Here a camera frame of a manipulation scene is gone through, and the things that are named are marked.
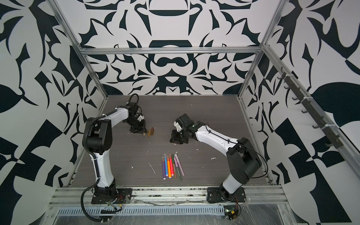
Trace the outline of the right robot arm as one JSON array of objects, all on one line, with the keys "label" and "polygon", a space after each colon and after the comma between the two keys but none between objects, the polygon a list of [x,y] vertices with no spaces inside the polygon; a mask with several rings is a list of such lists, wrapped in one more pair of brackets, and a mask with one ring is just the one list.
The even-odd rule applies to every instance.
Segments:
[{"label": "right robot arm", "polygon": [[208,124],[191,120],[187,114],[178,117],[173,125],[171,143],[188,144],[190,139],[205,143],[226,156],[230,174],[220,185],[225,194],[234,194],[247,184],[262,167],[261,155],[246,139],[236,139],[223,135],[209,127]]}]

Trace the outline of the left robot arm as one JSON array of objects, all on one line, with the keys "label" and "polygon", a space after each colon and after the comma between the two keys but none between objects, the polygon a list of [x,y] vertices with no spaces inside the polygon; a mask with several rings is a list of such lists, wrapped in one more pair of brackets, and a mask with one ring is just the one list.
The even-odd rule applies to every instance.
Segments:
[{"label": "left robot arm", "polygon": [[116,195],[116,182],[111,172],[109,151],[113,144],[113,127],[123,122],[130,126],[130,132],[147,132],[145,118],[138,103],[127,102],[109,113],[89,118],[85,125],[82,146],[93,162],[96,182],[95,193],[106,196]]}]

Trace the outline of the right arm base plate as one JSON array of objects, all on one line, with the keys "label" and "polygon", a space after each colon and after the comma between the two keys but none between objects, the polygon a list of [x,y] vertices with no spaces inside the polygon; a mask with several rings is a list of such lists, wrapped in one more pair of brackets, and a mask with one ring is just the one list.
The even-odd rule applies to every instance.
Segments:
[{"label": "right arm base plate", "polygon": [[232,194],[228,193],[223,187],[208,187],[206,199],[208,203],[244,203],[246,199],[246,194],[244,188],[242,187],[238,188]]}]

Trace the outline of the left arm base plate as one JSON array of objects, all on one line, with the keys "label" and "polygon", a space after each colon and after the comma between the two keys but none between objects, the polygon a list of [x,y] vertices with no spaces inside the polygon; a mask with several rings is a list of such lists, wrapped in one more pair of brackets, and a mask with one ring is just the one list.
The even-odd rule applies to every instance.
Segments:
[{"label": "left arm base plate", "polygon": [[131,188],[95,188],[93,198],[91,200],[92,204],[106,204],[111,201],[114,204],[127,203],[132,198]]}]

